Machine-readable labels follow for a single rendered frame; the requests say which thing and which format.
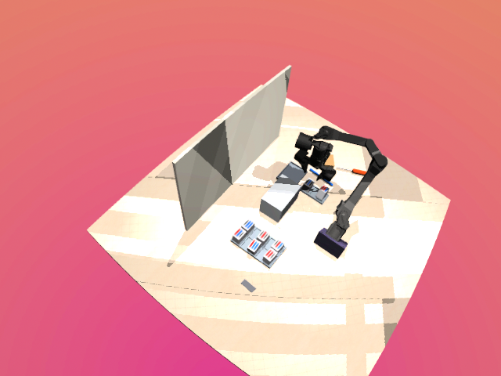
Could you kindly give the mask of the grey flat panel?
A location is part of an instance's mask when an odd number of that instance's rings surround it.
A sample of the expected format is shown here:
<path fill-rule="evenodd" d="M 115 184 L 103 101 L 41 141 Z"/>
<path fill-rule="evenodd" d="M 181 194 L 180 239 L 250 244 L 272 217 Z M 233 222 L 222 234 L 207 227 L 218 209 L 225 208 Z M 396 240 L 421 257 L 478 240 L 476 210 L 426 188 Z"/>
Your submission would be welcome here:
<path fill-rule="evenodd" d="M 173 160 L 185 231 L 276 141 L 291 67 L 263 84 Z"/>

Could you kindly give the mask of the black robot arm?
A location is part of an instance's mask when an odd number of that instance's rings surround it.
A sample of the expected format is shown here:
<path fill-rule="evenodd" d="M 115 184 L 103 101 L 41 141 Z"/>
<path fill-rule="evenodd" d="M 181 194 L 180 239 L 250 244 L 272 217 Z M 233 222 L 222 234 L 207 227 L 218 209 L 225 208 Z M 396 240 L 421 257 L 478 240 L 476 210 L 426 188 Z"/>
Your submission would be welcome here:
<path fill-rule="evenodd" d="M 386 168 L 388 163 L 387 158 L 381 154 L 380 150 L 377 148 L 375 142 L 372 139 L 339 132 L 338 130 L 331 128 L 328 125 L 323 125 L 314 136 L 306 135 L 303 132 L 299 133 L 300 135 L 298 136 L 294 147 L 300 150 L 308 151 L 311 150 L 312 146 L 314 146 L 312 154 L 314 157 L 319 159 L 325 157 L 323 164 L 326 163 L 326 160 L 331 155 L 333 145 L 324 141 L 317 141 L 317 139 L 342 141 L 364 146 L 369 151 L 369 154 L 372 158 L 368 167 L 368 171 L 356 186 L 354 191 L 351 193 L 349 198 L 345 201 L 341 199 L 339 205 L 336 206 L 337 209 L 335 212 L 337 220 L 334 220 L 326 231 L 326 234 L 329 237 L 332 237 L 335 241 L 339 242 L 347 228 L 350 227 L 348 219 L 354 211 L 355 204 L 365 193 L 365 190 L 368 188 L 373 179 L 380 172 L 382 172 L 384 168 Z"/>

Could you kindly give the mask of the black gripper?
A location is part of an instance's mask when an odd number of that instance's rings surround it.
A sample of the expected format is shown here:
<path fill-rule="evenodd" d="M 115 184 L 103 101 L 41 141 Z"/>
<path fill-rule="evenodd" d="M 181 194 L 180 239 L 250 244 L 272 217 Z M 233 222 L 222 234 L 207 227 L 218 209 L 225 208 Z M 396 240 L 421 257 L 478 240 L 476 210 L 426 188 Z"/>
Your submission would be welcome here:
<path fill-rule="evenodd" d="M 318 181 L 319 179 L 325 179 L 327 182 L 329 182 L 336 175 L 337 172 L 336 172 L 336 170 L 334 170 L 334 168 L 331 168 L 330 166 L 325 167 L 323 165 L 323 160 L 325 157 L 322 159 L 319 159 L 319 158 L 314 157 L 313 154 L 311 154 L 310 157 L 307 155 L 308 155 L 308 151 L 304 151 L 304 150 L 299 150 L 294 155 L 294 160 L 298 161 L 298 163 L 303 168 L 304 173 L 307 172 L 308 165 L 310 165 L 317 170 L 321 170 L 321 172 L 319 173 L 319 175 L 316 178 L 316 181 Z"/>

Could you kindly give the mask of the orange-handled screwdriver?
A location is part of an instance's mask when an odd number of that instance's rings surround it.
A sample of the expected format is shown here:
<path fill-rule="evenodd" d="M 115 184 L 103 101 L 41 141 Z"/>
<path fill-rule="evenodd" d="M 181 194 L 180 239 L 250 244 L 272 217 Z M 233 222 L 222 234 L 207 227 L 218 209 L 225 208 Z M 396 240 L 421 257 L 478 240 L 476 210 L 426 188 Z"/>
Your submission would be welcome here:
<path fill-rule="evenodd" d="M 352 171 L 353 173 L 355 174 L 359 174 L 359 175 L 365 175 L 366 174 L 366 171 L 363 171 L 363 170 L 358 170 L 358 169 L 347 169 L 347 168 L 341 168 L 341 169 L 344 169 L 344 170 L 349 170 L 349 171 Z"/>

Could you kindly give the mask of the brown cardboard box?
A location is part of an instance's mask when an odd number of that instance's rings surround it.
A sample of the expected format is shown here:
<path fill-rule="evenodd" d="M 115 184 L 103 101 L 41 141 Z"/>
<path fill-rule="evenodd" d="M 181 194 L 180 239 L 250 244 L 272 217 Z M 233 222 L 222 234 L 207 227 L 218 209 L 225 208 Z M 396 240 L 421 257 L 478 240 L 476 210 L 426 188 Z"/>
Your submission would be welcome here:
<path fill-rule="evenodd" d="M 326 163 L 324 164 L 325 167 L 331 167 L 334 168 L 334 162 L 333 162 L 333 155 L 331 154 L 329 158 L 326 160 Z"/>

